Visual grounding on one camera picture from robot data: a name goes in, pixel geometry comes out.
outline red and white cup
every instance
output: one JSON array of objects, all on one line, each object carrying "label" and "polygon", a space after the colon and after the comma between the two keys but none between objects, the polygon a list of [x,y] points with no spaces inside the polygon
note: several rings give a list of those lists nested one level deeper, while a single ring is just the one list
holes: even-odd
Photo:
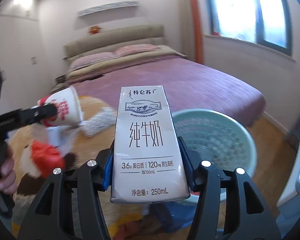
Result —
[{"label": "red and white cup", "polygon": [[78,126],[83,120],[78,94],[73,86],[38,101],[38,106],[44,106],[45,104],[54,104],[58,110],[58,114],[55,117],[42,121],[42,124],[46,127],[59,125]]}]

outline beige headboard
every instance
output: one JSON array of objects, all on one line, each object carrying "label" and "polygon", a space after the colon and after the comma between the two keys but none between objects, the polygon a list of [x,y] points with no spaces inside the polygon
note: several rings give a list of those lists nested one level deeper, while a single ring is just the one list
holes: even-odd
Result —
[{"label": "beige headboard", "polygon": [[140,25],[92,34],[64,46],[67,62],[79,57],[114,52],[117,48],[135,44],[165,45],[163,25]]}]

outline white milk carton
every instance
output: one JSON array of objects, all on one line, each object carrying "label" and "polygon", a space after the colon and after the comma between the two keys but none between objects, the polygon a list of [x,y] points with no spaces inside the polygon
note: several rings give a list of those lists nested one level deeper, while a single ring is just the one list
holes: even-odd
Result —
[{"label": "white milk carton", "polygon": [[163,87],[121,88],[111,202],[155,203],[189,196]]}]

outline red decoration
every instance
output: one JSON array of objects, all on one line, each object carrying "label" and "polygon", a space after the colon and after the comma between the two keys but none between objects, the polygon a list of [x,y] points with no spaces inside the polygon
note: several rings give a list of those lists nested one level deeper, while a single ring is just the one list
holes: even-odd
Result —
[{"label": "red decoration", "polygon": [[89,33],[90,34],[96,34],[99,33],[101,31],[101,27],[100,26],[92,26],[89,28]]},{"label": "red decoration", "polygon": [[47,178],[54,168],[64,169],[66,166],[57,149],[39,141],[33,141],[31,157],[44,178]]}]

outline laundry basket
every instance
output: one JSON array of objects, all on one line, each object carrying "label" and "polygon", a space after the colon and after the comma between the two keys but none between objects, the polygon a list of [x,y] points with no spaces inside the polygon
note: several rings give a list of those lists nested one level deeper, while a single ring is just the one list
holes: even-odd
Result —
[{"label": "laundry basket", "polygon": [[[197,151],[203,160],[213,162],[223,170],[243,168],[253,177],[257,166],[257,151],[248,131],[225,114],[207,109],[186,109],[172,114],[177,136],[182,136],[189,149]],[[199,196],[181,201],[196,205]],[[226,199],[226,189],[220,201]]]}]

